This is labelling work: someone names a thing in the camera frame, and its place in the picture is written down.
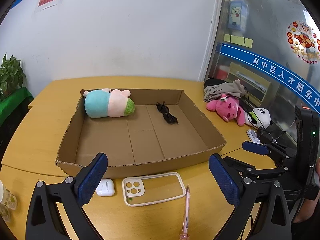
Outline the person's right hand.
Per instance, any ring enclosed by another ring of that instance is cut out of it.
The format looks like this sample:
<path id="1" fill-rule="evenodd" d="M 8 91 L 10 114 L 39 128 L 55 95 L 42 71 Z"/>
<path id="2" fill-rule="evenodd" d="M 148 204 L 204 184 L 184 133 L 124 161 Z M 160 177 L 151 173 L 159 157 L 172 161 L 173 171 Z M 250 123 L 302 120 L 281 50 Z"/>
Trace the person's right hand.
<path id="1" fill-rule="evenodd" d="M 319 193 L 315 200 L 304 200 L 303 205 L 301 206 L 299 213 L 296 215 L 293 223 L 301 223 L 305 220 L 308 220 L 314 213 L 317 203 L 319 202 Z"/>

